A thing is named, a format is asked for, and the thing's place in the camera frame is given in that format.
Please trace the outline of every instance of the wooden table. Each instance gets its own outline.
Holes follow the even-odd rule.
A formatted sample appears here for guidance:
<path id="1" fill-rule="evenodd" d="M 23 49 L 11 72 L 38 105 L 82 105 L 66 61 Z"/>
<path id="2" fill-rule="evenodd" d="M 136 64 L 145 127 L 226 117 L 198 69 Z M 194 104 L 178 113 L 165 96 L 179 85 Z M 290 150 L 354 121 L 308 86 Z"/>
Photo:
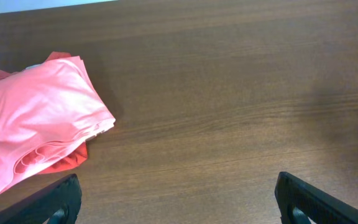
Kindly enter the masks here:
<path id="1" fill-rule="evenodd" d="M 358 208 L 358 1 L 138 0 L 0 14 L 0 69 L 84 59 L 116 127 L 77 223 L 280 223 L 286 170 Z"/>

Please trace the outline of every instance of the white wall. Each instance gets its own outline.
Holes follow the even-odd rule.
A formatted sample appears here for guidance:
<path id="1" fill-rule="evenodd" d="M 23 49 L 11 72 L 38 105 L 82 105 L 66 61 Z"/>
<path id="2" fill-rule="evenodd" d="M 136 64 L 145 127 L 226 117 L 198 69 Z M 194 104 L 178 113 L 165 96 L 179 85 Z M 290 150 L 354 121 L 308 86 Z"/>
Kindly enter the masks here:
<path id="1" fill-rule="evenodd" d="M 72 6 L 113 0 L 0 0 L 0 13 L 17 12 L 50 7 Z"/>

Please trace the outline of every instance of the folded shirt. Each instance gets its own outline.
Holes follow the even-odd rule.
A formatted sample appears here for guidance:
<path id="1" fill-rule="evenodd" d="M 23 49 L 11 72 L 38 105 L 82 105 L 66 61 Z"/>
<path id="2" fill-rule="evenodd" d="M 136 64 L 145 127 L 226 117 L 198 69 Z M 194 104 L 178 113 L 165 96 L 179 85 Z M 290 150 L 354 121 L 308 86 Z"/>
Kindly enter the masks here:
<path id="1" fill-rule="evenodd" d="M 0 73 L 0 193 L 59 170 L 53 165 L 70 161 L 76 149 L 86 153 L 87 139 L 114 126 L 83 61 L 54 56 L 14 75 Z"/>
<path id="2" fill-rule="evenodd" d="M 67 57 L 71 57 L 71 55 L 69 53 L 65 53 L 65 52 L 52 52 L 49 55 L 49 57 L 46 59 L 46 62 L 49 60 L 55 60 L 55 59 L 67 58 Z M 39 65 L 32 65 L 32 66 L 27 67 L 26 69 L 32 68 L 32 67 L 37 67 L 37 66 L 39 66 Z M 18 72 L 7 73 L 7 72 L 0 70 L 0 80 L 10 77 L 11 75 L 15 75 L 17 73 Z M 85 160 L 87 160 L 87 158 L 88 158 L 88 151 L 86 150 L 86 144 L 84 142 L 83 144 L 78 146 L 78 148 L 76 148 L 71 154 L 64 157 L 63 159 L 60 159 L 58 162 L 54 163 L 52 166 L 44 169 L 43 171 L 39 172 L 38 174 L 50 174 L 50 173 L 54 173 L 54 172 L 70 170 L 70 169 L 76 168 L 79 165 L 81 165 Z"/>

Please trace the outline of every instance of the pink fabric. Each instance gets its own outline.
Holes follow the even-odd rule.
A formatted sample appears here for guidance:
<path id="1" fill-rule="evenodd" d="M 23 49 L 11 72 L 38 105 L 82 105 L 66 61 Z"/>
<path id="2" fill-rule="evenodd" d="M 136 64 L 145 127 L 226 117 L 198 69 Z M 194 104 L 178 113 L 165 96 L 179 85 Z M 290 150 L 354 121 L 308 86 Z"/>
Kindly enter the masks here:
<path id="1" fill-rule="evenodd" d="M 0 193 L 114 126 L 79 57 L 0 74 Z"/>
<path id="2" fill-rule="evenodd" d="M 55 59 L 67 58 L 67 57 L 71 57 L 71 55 L 65 52 L 52 52 L 49 55 L 49 57 L 46 59 L 46 62 L 49 60 L 55 60 Z M 7 73 L 0 70 L 0 80 L 7 78 L 11 75 L 15 75 L 17 73 L 18 72 Z M 54 172 L 70 170 L 81 165 L 85 160 L 87 160 L 87 158 L 88 158 L 88 152 L 86 150 L 86 144 L 84 142 L 78 148 L 76 148 L 74 152 L 72 152 L 70 155 L 64 157 L 63 159 L 60 159 L 54 165 L 39 172 L 39 174 L 50 174 Z"/>

